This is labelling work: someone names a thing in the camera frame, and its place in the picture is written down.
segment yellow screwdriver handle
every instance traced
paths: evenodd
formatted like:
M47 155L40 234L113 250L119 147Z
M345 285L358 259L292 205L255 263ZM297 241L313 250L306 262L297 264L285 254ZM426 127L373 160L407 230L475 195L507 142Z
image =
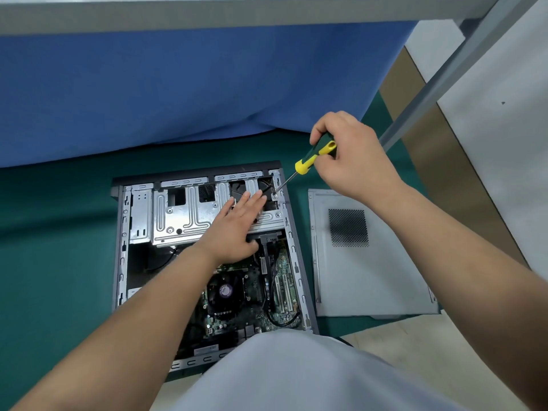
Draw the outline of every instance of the yellow screwdriver handle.
M337 143L335 143L333 135L330 132L326 132L305 157L295 163L295 171L299 174L308 173L316 157L332 153L336 148Z

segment left hand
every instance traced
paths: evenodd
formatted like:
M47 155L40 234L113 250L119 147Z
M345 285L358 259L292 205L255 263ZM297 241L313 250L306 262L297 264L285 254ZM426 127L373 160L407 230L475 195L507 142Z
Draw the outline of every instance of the left hand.
M245 237L266 203L266 196L259 190L250 197L245 192L234 209L230 198L207 231L193 247L212 258L215 265L238 262L253 255L259 249L256 241L246 242Z

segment hand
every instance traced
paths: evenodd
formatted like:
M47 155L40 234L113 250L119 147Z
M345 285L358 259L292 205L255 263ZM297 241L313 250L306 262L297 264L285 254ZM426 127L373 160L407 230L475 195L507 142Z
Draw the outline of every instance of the hand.
M230 198L219 214L193 247L211 257L216 266L238 262L253 255L259 249L257 241L246 242L245 237L266 202L259 190L253 196L245 192L234 209Z
M334 191L372 207L404 188L371 127L344 111L328 112L312 128L310 144L326 131L335 138L337 158L318 156L314 166Z

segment white wall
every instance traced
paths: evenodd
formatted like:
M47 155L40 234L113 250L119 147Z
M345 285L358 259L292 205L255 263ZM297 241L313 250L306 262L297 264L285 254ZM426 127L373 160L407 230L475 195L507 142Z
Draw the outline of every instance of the white wall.
M429 80L463 40L420 22L406 47ZM548 279L548 0L539 0L439 105L531 268Z

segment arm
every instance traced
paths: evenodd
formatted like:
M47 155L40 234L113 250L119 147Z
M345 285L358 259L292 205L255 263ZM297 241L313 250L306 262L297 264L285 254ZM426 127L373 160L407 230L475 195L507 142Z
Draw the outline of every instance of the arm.
M223 206L202 238L68 354L12 411L148 410L213 271L259 248L245 236L266 198Z
M371 128L345 112L329 113L312 129L311 143L326 130L337 159L319 156L320 176L394 230L480 358L528 406L545 409L548 283L405 185Z

